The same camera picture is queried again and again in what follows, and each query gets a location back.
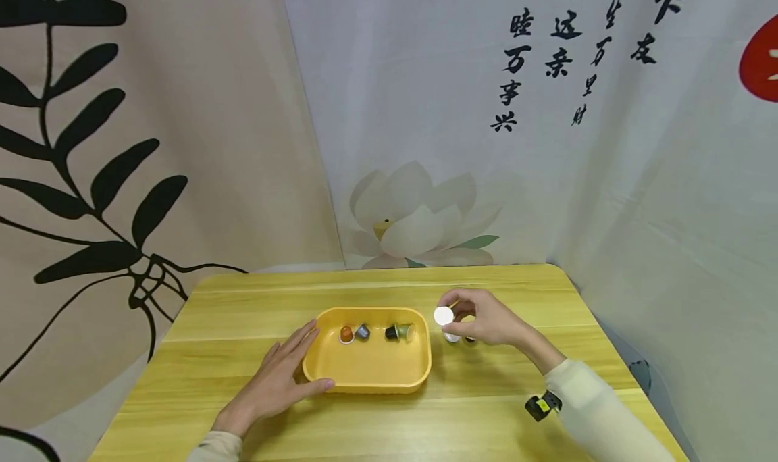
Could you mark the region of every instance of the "hand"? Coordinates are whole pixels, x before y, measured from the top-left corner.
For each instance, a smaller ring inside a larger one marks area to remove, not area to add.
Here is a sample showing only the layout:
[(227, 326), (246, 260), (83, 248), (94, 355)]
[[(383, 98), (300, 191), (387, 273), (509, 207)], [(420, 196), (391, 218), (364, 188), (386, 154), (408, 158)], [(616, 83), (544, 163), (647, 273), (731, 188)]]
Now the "hand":
[[(442, 326), (449, 334), (472, 337), (486, 344), (513, 345), (546, 375), (563, 363), (564, 354), (543, 334), (524, 322), (511, 309), (486, 290), (455, 288), (442, 295), (439, 307), (452, 307), (454, 322)], [(462, 322), (472, 315), (475, 320)]]
[(255, 421), (275, 416), (297, 401), (332, 389), (336, 383), (330, 379), (297, 384), (292, 378), (319, 334), (315, 326), (316, 320), (311, 320), (295, 330), (283, 344), (273, 344), (257, 373), (222, 409), (211, 430), (234, 433), (242, 438)]
[[(454, 322), (442, 326), (449, 334), (472, 337), (486, 344), (513, 345), (523, 350), (527, 340), (536, 332), (511, 309), (486, 290), (455, 288), (442, 295), (439, 307), (452, 307)], [(475, 317), (472, 322), (461, 322), (466, 317)]]

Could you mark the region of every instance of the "yellow tray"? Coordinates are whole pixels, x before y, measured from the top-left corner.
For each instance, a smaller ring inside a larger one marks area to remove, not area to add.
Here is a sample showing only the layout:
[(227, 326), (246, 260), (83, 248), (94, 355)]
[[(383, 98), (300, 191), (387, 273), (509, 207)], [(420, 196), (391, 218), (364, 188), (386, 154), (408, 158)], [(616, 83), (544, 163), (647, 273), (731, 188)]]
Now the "yellow tray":
[[(367, 340), (343, 345), (340, 330), (357, 330), (365, 323)], [(408, 339), (387, 340), (384, 331), (393, 324), (411, 324)], [(329, 392), (408, 394), (419, 390), (432, 368), (430, 329), (419, 312), (407, 308), (332, 308), (317, 318), (321, 330), (303, 359), (308, 380), (328, 377), (336, 381)]]

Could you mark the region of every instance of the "fabric backdrop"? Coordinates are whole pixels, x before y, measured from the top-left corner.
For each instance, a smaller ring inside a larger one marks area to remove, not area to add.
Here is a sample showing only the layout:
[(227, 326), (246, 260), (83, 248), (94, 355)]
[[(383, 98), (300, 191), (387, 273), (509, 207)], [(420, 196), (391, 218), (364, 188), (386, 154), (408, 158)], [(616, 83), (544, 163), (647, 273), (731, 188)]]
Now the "fabric backdrop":
[(774, 458), (775, 0), (286, 6), (347, 267), (556, 263), (691, 458)]
[(85, 461), (199, 278), (343, 268), (282, 0), (47, 1), (0, 0), (3, 462)]

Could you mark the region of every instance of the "red circle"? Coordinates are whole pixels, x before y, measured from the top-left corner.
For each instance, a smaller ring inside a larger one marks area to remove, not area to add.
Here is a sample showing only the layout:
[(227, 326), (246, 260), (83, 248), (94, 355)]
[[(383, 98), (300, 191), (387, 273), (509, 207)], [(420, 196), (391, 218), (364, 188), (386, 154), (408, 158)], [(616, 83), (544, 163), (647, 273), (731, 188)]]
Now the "red circle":
[(756, 97), (778, 103), (778, 15), (764, 23), (746, 45), (740, 80)]

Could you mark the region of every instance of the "finger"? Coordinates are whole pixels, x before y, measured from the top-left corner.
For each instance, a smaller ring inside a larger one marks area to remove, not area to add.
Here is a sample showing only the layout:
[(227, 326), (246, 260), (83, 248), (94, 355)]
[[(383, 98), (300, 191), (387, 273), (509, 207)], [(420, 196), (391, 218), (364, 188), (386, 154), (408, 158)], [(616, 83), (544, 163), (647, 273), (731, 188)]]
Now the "finger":
[(295, 330), (294, 334), (292, 334), (290, 338), (286, 339), (286, 342), (284, 342), (280, 351), (278, 352), (283, 356), (290, 354), (291, 351), (297, 348), (297, 346), (301, 343), (301, 340), (304, 339), (305, 336), (308, 335), (308, 332), (311, 332), (314, 327), (316, 327), (316, 319), (309, 321), (307, 324), (303, 325), (303, 327)]
[(475, 305), (470, 300), (462, 300), (460, 302), (457, 302), (454, 307), (451, 307), (451, 311), (454, 312), (455, 315), (459, 315), (460, 313), (472, 313), (475, 315)]
[(292, 354), (288, 356), (288, 358), (291, 359), (291, 361), (295, 365), (301, 363), (303, 357), (305, 357), (305, 354), (307, 353), (308, 349), (311, 348), (311, 345), (313, 344), (313, 341), (316, 340), (318, 334), (319, 334), (319, 329), (313, 329), (311, 333), (308, 334), (308, 337), (304, 338), (303, 341), (301, 341), (300, 345), (298, 345), (297, 348), (292, 351)]
[(476, 338), (476, 335), (473, 334), (475, 332), (474, 323), (475, 322), (452, 322), (451, 324), (443, 325), (441, 328), (442, 331), (447, 334)]
[(466, 319), (468, 317), (475, 317), (475, 314), (471, 313), (471, 312), (462, 312), (462, 313), (459, 313), (459, 314), (455, 315), (454, 321), (455, 322), (461, 322), (463, 319)]
[(294, 389), (295, 402), (327, 392), (333, 389), (335, 385), (336, 382), (329, 378), (322, 378), (320, 380), (298, 384)]
[(280, 347), (280, 343), (273, 344), (272, 348), (270, 348), (270, 350), (267, 351), (267, 354), (265, 354), (264, 358), (262, 358), (262, 364), (259, 365), (259, 369), (262, 369), (267, 365), (267, 363), (270, 363), (270, 361), (273, 359), (273, 356), (276, 355), (278, 348)]
[(470, 300), (472, 303), (476, 303), (476, 292), (480, 290), (474, 290), (471, 288), (454, 288), (442, 295), (438, 302), (439, 307), (448, 307), (454, 305), (457, 300)]

